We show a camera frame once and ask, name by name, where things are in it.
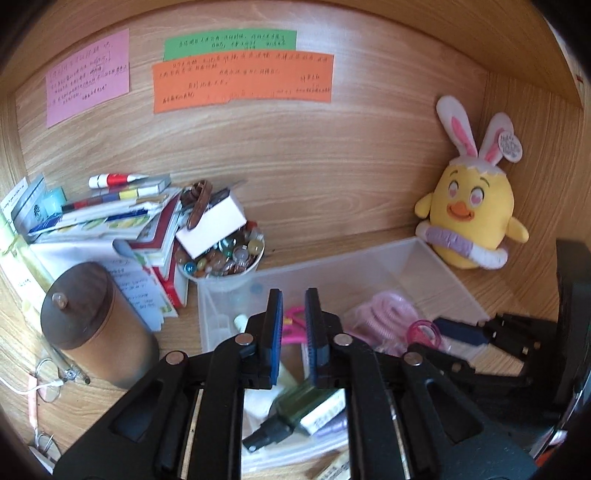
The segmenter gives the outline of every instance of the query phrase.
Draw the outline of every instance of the yellow chick plush toy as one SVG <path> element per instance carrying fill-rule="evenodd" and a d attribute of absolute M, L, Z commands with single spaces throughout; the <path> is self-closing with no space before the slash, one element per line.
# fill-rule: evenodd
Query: yellow chick plush toy
<path fill-rule="evenodd" d="M 513 123 L 505 113 L 496 114 L 478 152 L 468 115 L 457 99 L 442 97 L 437 114 L 460 156 L 449 163 L 435 191 L 415 205 L 419 218 L 429 217 L 418 224 L 416 234 L 454 267 L 501 268 L 507 262 L 507 251 L 499 247 L 504 237 L 521 243 L 529 238 L 513 217 L 509 180 L 496 166 L 503 156 L 512 162 L 521 159 Z"/>

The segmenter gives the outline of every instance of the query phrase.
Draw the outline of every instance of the plush toy tag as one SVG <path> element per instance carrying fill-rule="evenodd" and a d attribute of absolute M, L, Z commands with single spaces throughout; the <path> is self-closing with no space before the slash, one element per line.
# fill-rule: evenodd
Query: plush toy tag
<path fill-rule="evenodd" d="M 499 149 L 503 156 L 512 163 L 519 162 L 523 156 L 521 142 L 511 132 L 501 132 L 499 134 Z"/>

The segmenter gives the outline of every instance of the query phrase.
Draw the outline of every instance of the pink sticky note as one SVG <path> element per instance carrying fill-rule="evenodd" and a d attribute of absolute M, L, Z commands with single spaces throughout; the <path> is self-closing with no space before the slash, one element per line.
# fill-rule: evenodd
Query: pink sticky note
<path fill-rule="evenodd" d="M 47 128 L 129 92 L 129 29 L 74 53 L 46 75 Z"/>

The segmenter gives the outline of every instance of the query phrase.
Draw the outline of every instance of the chick's orange beak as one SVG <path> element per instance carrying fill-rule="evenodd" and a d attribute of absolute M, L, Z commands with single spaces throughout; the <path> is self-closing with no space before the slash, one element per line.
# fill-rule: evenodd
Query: chick's orange beak
<path fill-rule="evenodd" d="M 470 210 L 463 200 L 448 203 L 447 214 L 459 222 L 469 222 L 474 218 L 474 210 Z"/>

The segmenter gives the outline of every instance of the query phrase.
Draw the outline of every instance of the red and white tube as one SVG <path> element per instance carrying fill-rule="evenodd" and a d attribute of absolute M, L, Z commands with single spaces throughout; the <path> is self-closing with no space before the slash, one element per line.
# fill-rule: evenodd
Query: red and white tube
<path fill-rule="evenodd" d="M 127 185 L 135 180 L 147 178 L 147 175 L 137 173 L 102 173 L 88 179 L 88 186 L 91 189 L 104 189 L 107 187 L 116 187 Z"/>

